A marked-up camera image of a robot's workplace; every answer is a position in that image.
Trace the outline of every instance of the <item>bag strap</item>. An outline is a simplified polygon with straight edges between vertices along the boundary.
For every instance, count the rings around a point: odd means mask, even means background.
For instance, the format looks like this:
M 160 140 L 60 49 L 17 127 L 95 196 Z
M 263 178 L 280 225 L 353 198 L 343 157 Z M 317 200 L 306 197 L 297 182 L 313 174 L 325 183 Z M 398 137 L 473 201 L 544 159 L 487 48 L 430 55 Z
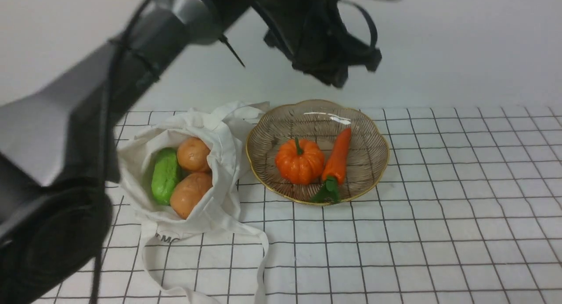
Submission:
M 147 269 L 146 258 L 144 257 L 144 249 L 146 245 L 150 240 L 156 237 L 158 224 L 156 224 L 156 222 L 151 220 L 143 220 L 140 225 L 140 229 L 141 232 L 140 232 L 139 251 L 140 251 L 140 256 L 142 258 L 143 270 L 151 277 L 151 279 L 154 281 L 154 283 L 158 286 L 158 288 L 163 293 L 174 292 L 174 294 L 176 294 L 176 292 L 179 292 L 180 294 L 184 294 L 185 297 L 187 298 L 186 304 L 220 304 L 218 300 L 215 300 L 214 298 L 209 297 L 205 294 L 195 292 L 194 290 L 191 290 L 189 288 L 181 288 L 180 286 L 176 286 L 169 290 L 163 288 L 163 286 L 154 278 L 154 276 L 150 274 L 149 270 Z
M 257 118 L 261 113 L 263 113 L 263 110 L 259 107 L 269 108 L 269 103 L 248 104 L 240 101 L 229 102 L 216 108 L 211 115 L 216 116 L 219 120 L 224 120 L 237 110 L 247 108 L 247 110 L 245 110 L 242 114 L 239 114 L 240 118 Z
M 209 215 L 211 220 L 220 220 L 217 224 L 224 230 L 233 232 L 234 234 L 255 236 L 259 239 L 259 242 L 261 242 L 261 246 L 263 247 L 263 259 L 257 268 L 257 290 L 253 297 L 253 303 L 264 304 L 266 298 L 263 272 L 265 271 L 265 262 L 269 254 L 269 239 L 267 238 L 267 234 L 262 230 L 240 223 L 221 208 L 207 209 L 205 212 Z

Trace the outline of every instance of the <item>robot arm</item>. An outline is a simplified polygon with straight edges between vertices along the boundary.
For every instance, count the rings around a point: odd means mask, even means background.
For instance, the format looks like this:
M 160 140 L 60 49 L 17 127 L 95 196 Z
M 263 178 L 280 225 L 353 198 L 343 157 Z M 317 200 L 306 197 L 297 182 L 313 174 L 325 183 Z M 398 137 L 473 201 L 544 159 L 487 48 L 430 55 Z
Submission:
M 337 1 L 156 0 L 126 44 L 118 36 L 39 92 L 0 107 L 0 302 L 31 303 L 100 252 L 112 206 L 96 188 L 99 119 L 116 48 L 125 46 L 125 52 L 109 126 L 186 46 L 220 40 L 250 6 L 268 23 L 269 46 L 279 48 L 296 70 L 341 87 L 348 66 L 374 71 L 381 56 L 374 47 L 376 30 L 371 45 L 346 34 L 333 8 Z M 107 140 L 106 181 L 119 182 L 114 142 Z

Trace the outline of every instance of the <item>gold rim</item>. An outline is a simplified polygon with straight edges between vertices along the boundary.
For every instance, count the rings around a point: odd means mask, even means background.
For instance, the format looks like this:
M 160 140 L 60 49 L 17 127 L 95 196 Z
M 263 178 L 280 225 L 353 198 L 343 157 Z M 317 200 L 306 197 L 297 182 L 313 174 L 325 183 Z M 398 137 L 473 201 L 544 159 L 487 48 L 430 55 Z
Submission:
M 354 110 L 354 111 L 356 111 L 356 112 L 359 112 L 359 113 L 363 114 L 364 116 L 366 116 L 367 118 L 369 118 L 370 120 L 373 120 L 371 117 L 367 116 L 365 113 L 361 112 L 361 111 L 358 110 L 358 109 L 346 108 L 346 107 L 344 107 L 344 106 L 341 106 L 340 104 L 337 104 L 337 103 L 334 103 L 334 102 L 328 101 L 328 100 L 323 100 L 323 99 L 321 99 L 321 98 L 315 98 L 315 99 L 311 99 L 311 100 L 305 100 L 305 101 L 301 101 L 301 102 L 294 103 L 294 104 L 283 104 L 283 105 L 280 105 L 280 106 L 276 106 L 275 108 L 272 108 L 271 110 L 265 112 L 265 114 L 261 116 L 261 118 L 260 118 L 260 120 L 257 122 L 257 124 L 250 130 L 248 136 L 246 137 L 246 141 L 245 141 L 245 153 L 246 153 L 246 157 L 248 158 L 249 166 L 250 166 L 250 169 L 252 170 L 253 175 L 256 177 L 256 179 L 259 181 L 259 183 L 263 184 L 263 185 L 265 186 L 265 188 L 267 188 L 267 189 L 270 190 L 271 192 L 273 192 L 273 193 L 275 193 L 275 194 L 277 194 L 277 195 L 279 195 L 279 196 L 282 196 L 283 198 L 286 198 L 286 199 L 288 199 L 288 200 L 291 200 L 291 201 L 293 201 L 293 202 L 297 202 L 297 203 L 300 203 L 300 204 L 313 205 L 313 206 L 329 206 L 329 205 L 334 205 L 334 204 L 333 204 L 333 203 L 314 203 L 314 202 L 307 202 L 307 201 L 297 200 L 297 199 L 291 198 L 291 197 L 289 197 L 289 196 L 287 196 L 287 195 L 285 195 L 285 194 L 282 194 L 282 193 L 278 192 L 277 190 L 275 190 L 274 188 L 272 188 L 271 186 L 269 186 L 268 184 L 266 184 L 263 180 L 261 180 L 261 178 L 259 177 L 259 175 L 258 175 L 258 174 L 256 173 L 256 171 L 254 170 L 252 158 L 250 158 L 249 150 L 248 150 L 249 138 L 250 138 L 250 136 L 252 135 L 252 132 L 253 132 L 253 131 L 256 129 L 256 127 L 259 125 L 259 123 L 261 122 L 261 120 L 265 117 L 265 115 L 268 115 L 269 113 L 271 113 L 271 112 L 277 110 L 278 108 L 283 108 L 283 107 L 286 107 L 286 106 L 297 106 L 297 105 L 299 105 L 299 104 L 302 104 L 302 103 L 305 103 L 305 102 L 312 102 L 312 101 L 329 102 L 329 103 L 332 103 L 332 104 L 336 105 L 336 106 L 339 107 L 339 108 L 347 109 L 347 110 Z M 379 128 L 378 128 L 377 124 L 374 122 L 374 120 L 373 120 L 373 124 L 375 125 L 375 128 L 377 128 L 377 134 L 380 135 L 381 132 L 379 131 Z M 377 180 L 375 180 L 375 182 L 373 183 L 373 185 L 372 185 L 370 188 L 367 188 L 367 190 L 365 190 L 364 192 L 361 192 L 360 194 L 357 194 L 356 196 L 352 196 L 351 198 L 343 199 L 343 200 L 341 200 L 340 203 L 349 202 L 349 201 L 351 201 L 351 200 L 354 200 L 354 199 L 356 199 L 356 198 L 359 198 L 360 196 L 364 196 L 364 195 L 367 194 L 368 192 L 371 192 L 371 190 L 373 190 L 373 189 L 379 184 L 379 182 L 381 182 L 381 178 L 383 177 L 383 174 L 385 174 L 385 170 L 386 170 L 386 168 L 388 167 L 388 163 L 390 162 L 390 156 L 391 156 L 390 147 L 388 146 L 388 142 L 387 142 L 386 138 L 382 138 L 382 140 L 385 142 L 385 146 L 386 146 L 386 149 L 387 149 L 387 162 L 385 162 L 385 165 L 384 165 L 383 168 L 381 169 L 381 175 L 377 178 Z

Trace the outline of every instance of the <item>orange pumpkin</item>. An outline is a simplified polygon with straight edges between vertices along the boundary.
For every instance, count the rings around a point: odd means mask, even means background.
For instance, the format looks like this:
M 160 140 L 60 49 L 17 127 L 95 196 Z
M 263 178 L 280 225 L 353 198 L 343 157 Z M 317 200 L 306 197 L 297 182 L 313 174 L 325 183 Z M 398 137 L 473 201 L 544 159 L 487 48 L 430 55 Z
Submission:
M 318 144 L 295 138 L 281 145 L 275 165 L 281 176 L 292 184 L 307 185 L 322 175 L 324 159 Z

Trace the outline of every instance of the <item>white wall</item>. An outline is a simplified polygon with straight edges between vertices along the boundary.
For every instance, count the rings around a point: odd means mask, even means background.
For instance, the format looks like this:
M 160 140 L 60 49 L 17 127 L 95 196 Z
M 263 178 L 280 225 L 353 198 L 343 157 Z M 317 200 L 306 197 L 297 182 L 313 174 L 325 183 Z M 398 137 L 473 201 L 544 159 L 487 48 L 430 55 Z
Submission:
M 139 0 L 2 0 L 0 103 L 32 93 L 120 29 Z M 249 12 L 223 45 L 192 47 L 137 109 L 210 108 L 213 100 L 326 98 L 348 106 L 547 104 L 562 98 L 562 0 L 360 0 L 379 30 L 376 74 L 343 90 L 294 72 Z M 343 9 L 365 35 L 357 13 Z

